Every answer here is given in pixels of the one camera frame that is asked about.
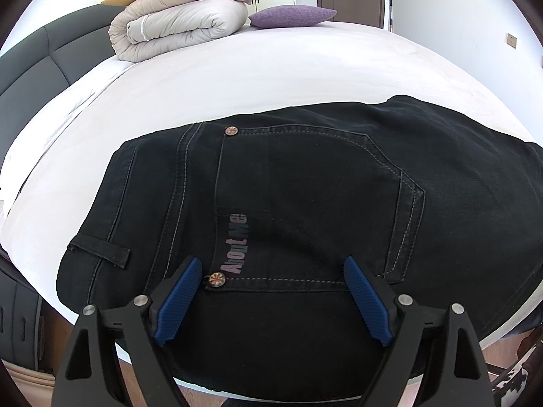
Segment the purple pillow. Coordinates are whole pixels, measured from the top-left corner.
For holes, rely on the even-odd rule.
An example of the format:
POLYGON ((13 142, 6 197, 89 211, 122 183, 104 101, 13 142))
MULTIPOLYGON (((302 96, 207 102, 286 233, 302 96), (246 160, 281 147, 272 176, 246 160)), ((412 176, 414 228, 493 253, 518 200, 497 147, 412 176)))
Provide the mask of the purple pillow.
POLYGON ((329 21, 337 11, 312 5, 277 5, 262 9, 248 17, 251 27, 313 27, 329 21))

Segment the beige wall socket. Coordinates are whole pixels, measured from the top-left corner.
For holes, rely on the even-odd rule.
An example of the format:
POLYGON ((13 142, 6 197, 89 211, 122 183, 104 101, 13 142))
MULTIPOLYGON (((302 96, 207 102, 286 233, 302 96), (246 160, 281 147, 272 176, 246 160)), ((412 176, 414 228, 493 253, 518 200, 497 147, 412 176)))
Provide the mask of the beige wall socket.
POLYGON ((506 42, 512 48, 516 48, 517 38, 513 36, 512 34, 507 34, 506 42))

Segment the dark grey headboard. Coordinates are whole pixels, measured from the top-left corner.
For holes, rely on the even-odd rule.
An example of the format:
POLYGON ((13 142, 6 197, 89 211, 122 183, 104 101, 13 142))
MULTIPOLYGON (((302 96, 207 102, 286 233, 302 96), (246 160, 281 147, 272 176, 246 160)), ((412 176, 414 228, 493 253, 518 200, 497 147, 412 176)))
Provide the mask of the dark grey headboard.
POLYGON ((38 28, 1 56, 1 157, 49 101, 114 55, 116 5, 92 5, 38 28))

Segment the black denim pants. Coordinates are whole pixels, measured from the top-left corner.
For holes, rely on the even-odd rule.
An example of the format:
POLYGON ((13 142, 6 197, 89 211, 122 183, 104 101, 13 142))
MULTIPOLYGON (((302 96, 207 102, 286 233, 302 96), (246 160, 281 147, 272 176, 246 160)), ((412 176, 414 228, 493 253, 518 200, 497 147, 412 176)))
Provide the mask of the black denim pants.
POLYGON ((177 379, 266 401, 357 397, 384 348, 346 259, 501 336, 539 302, 542 149, 404 96, 154 132, 111 157, 58 296, 123 306, 188 256, 203 275, 165 344, 177 379))

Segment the folded beige duvet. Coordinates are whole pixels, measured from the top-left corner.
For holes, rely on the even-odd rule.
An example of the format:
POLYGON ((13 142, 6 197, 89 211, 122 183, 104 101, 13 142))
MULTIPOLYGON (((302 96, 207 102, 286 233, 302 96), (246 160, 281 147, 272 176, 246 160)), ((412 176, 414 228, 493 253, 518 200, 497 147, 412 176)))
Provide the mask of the folded beige duvet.
POLYGON ((237 0, 135 0, 110 23, 117 57, 142 62, 239 31, 248 4, 237 0))

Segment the black white patterned rug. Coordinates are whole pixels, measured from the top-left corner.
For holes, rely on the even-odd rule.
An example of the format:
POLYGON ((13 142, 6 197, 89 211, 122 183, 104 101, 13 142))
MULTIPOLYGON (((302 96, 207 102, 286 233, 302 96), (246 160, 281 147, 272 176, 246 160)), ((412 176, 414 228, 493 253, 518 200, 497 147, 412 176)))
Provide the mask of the black white patterned rug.
POLYGON ((491 385, 497 407, 542 406, 542 340, 491 385))

